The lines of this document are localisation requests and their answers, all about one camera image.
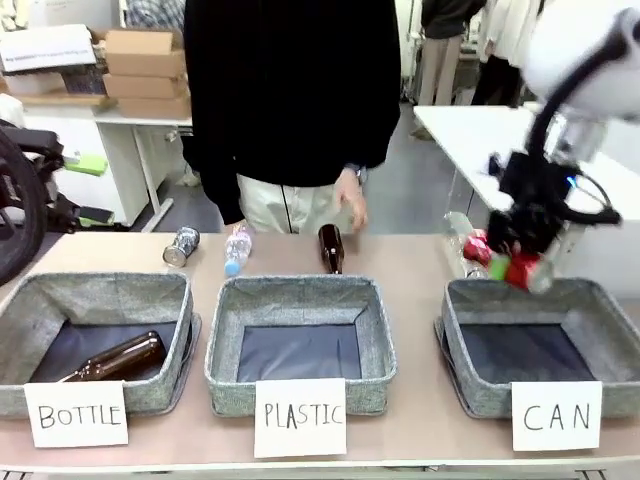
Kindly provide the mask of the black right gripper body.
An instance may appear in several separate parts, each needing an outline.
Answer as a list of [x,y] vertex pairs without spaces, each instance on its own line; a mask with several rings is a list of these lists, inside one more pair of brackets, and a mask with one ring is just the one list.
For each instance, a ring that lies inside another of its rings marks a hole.
[[514,151],[506,165],[500,164],[498,154],[492,154],[488,174],[499,180],[499,191],[513,200],[507,210],[490,212],[489,247],[493,250],[549,249],[564,224],[564,219],[551,205],[551,198],[567,198],[576,169]]

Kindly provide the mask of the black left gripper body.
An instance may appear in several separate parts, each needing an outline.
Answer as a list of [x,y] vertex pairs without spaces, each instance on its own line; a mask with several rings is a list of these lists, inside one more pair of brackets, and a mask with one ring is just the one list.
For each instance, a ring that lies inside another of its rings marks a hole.
[[[65,166],[63,146],[52,131],[18,127],[1,121],[2,140],[18,149],[19,157],[34,171],[31,183],[44,206],[48,220],[66,219],[66,197],[58,191],[54,173]],[[24,210],[24,192],[4,160],[1,160],[1,209],[7,207]]]

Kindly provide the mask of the person's left hand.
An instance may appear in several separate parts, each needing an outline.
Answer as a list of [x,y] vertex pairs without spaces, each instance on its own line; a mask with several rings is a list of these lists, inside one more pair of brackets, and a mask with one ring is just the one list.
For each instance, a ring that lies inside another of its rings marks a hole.
[[351,211],[351,225],[355,232],[361,231],[368,223],[367,204],[361,185],[361,170],[354,165],[343,168],[335,182],[335,199],[337,205],[342,208],[347,205]]

